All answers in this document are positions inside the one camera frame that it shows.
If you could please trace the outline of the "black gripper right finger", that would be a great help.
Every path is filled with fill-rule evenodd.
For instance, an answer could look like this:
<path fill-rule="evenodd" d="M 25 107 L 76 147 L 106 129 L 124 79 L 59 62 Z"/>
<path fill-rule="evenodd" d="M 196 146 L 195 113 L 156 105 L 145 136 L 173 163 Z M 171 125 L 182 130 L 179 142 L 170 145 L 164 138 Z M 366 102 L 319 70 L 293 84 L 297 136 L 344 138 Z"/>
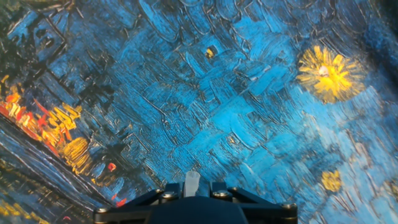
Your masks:
<path fill-rule="evenodd" d="M 240 187 L 227 187 L 225 182 L 212 182 L 210 197 L 237 205 L 250 224 L 297 224 L 297 205 L 292 202 L 272 203 Z"/>

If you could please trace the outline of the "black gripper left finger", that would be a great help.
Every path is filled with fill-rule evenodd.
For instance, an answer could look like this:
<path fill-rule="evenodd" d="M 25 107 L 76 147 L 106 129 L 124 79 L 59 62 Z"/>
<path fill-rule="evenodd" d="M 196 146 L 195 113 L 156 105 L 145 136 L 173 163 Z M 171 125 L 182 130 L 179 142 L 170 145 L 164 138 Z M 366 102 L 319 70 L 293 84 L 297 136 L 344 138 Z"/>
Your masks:
<path fill-rule="evenodd" d="M 152 210 L 163 203 L 182 198 L 179 183 L 167 184 L 164 189 L 154 189 L 117 207 L 100 207 L 93 212 L 94 224 L 147 223 Z"/>

